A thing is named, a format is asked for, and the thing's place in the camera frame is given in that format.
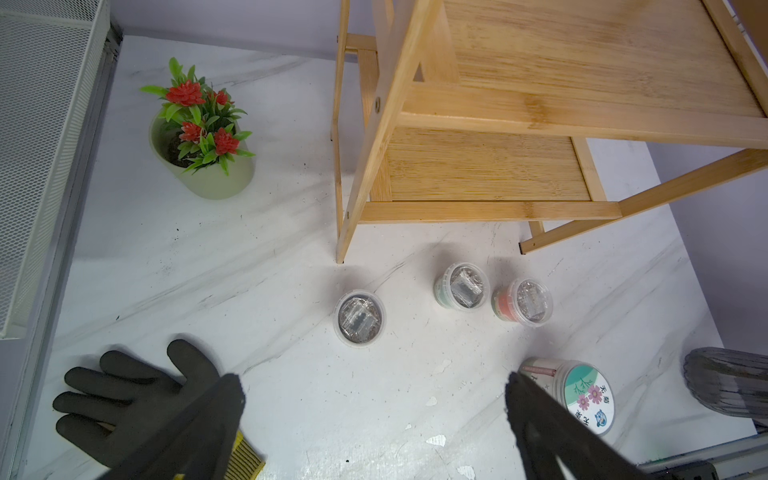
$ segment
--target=soil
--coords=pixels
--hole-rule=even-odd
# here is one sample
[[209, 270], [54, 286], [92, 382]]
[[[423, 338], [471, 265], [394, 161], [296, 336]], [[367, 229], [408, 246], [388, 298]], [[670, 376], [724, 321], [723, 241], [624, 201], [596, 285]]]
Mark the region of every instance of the soil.
[[179, 145], [181, 145], [181, 139], [178, 135], [174, 135], [173, 139], [168, 144], [168, 149], [165, 152], [165, 159], [177, 167], [187, 168], [192, 163], [194, 163], [192, 160], [188, 160], [187, 158], [190, 156], [187, 154], [186, 157], [179, 160]]

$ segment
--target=metal grate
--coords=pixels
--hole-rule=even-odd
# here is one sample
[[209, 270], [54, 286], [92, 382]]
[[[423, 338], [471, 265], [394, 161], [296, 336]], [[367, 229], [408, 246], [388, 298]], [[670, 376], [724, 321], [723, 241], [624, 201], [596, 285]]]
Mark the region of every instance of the metal grate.
[[0, 338], [25, 333], [108, 29], [107, 0], [0, 0]]

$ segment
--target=white marble surface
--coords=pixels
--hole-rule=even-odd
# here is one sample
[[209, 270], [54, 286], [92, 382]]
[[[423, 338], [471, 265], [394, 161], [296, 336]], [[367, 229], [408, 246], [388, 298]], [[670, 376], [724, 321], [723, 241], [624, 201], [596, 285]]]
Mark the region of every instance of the white marble surface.
[[[256, 175], [240, 195], [194, 196], [157, 162], [147, 127], [176, 56], [249, 112]], [[617, 420], [606, 440], [634, 462], [754, 434], [700, 406], [680, 361], [720, 346], [668, 208], [527, 256], [524, 223], [361, 226], [333, 261], [333, 62], [126, 37], [24, 467], [29, 480], [94, 478], [102, 468], [54, 431], [51, 401], [73, 366], [126, 349], [173, 370], [180, 334], [208, 348], [247, 391], [242, 428], [266, 458], [260, 478], [524, 478], [502, 398], [527, 356], [595, 364]], [[359, 142], [357, 69], [347, 64], [345, 183]], [[591, 141], [608, 196], [658, 182], [644, 144]], [[540, 329], [490, 308], [444, 310], [432, 282], [454, 260], [492, 282], [543, 279], [556, 306]], [[384, 338], [342, 344], [330, 314], [347, 290], [386, 303]], [[427, 406], [431, 397], [436, 405]], [[445, 436], [445, 446], [427, 439]]]

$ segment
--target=gloved hand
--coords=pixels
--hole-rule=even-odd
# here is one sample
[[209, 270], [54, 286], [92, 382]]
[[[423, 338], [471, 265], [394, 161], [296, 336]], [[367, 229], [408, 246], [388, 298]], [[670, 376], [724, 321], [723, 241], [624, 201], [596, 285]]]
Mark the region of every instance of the gloved hand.
[[103, 373], [68, 371], [64, 381], [86, 395], [65, 392], [54, 399], [53, 408], [69, 414], [58, 420], [56, 431], [97, 462], [115, 467], [219, 379], [213, 363], [185, 340], [171, 342], [167, 354], [187, 377], [183, 385], [116, 350], [101, 356]]

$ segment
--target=glove finger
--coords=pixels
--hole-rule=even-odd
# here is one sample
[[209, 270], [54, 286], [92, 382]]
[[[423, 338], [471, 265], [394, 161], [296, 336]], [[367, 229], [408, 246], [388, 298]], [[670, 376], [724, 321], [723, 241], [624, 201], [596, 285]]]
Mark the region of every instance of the glove finger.
[[196, 346], [186, 340], [174, 340], [168, 345], [168, 358], [187, 377], [187, 382], [213, 385], [219, 379], [219, 372], [211, 361]]
[[56, 432], [102, 465], [115, 466], [116, 459], [110, 454], [107, 444], [110, 432], [94, 420], [79, 415], [64, 415], [56, 422]]
[[104, 373], [124, 379], [150, 380], [166, 376], [153, 366], [117, 350], [110, 350], [102, 355], [99, 366]]
[[64, 375], [64, 381], [81, 392], [124, 402], [135, 399], [141, 391], [141, 385], [137, 383], [80, 366], [67, 372]]
[[124, 406], [111, 400], [74, 392], [64, 392], [53, 400], [53, 408], [61, 413], [77, 413], [97, 422], [117, 425]]

